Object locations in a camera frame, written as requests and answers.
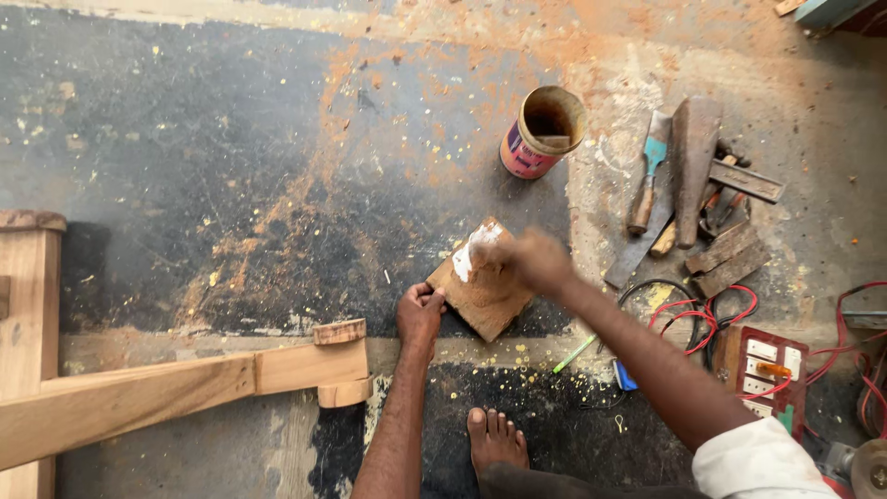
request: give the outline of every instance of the toe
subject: toe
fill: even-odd
[[[468,411],[468,435],[471,438],[471,447],[485,442],[487,433],[487,416],[481,408],[473,408]]]
[[[517,439],[517,428],[514,428],[514,421],[509,421],[507,423],[506,432],[508,433],[508,440],[511,443],[515,443]]]
[[[492,438],[498,437],[498,419],[496,418],[496,409],[487,411],[487,432]]]
[[[508,438],[508,426],[506,424],[505,413],[500,412],[498,416],[498,432],[499,437],[502,439]]]

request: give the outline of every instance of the blue object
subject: blue object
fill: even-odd
[[[638,384],[634,383],[631,376],[628,376],[628,371],[625,370],[622,362],[613,360],[613,369],[616,371],[616,382],[619,383],[619,388],[622,388],[625,392],[638,389]]]
[[[644,155],[647,157],[647,174],[656,173],[656,166],[665,159],[665,152],[668,146],[661,140],[647,137],[647,144],[644,146]]]

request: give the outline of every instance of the yellow paint spot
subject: yellow paint spot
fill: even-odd
[[[653,286],[650,286],[650,291],[647,294],[647,303],[649,304],[650,310],[655,310],[665,303],[665,300],[667,300],[668,296],[671,294],[671,290],[671,286],[668,284],[662,284],[661,282],[657,282]]]

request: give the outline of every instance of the white glue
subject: white glue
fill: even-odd
[[[495,222],[477,227],[477,230],[468,236],[468,242],[452,254],[452,266],[462,282],[468,282],[471,274],[471,245],[478,243],[494,243],[502,234],[502,226]]]

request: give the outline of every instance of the paint can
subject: paint can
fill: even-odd
[[[516,177],[542,177],[579,147],[587,129],[579,97],[556,85],[539,87],[521,103],[514,125],[502,138],[499,159]]]

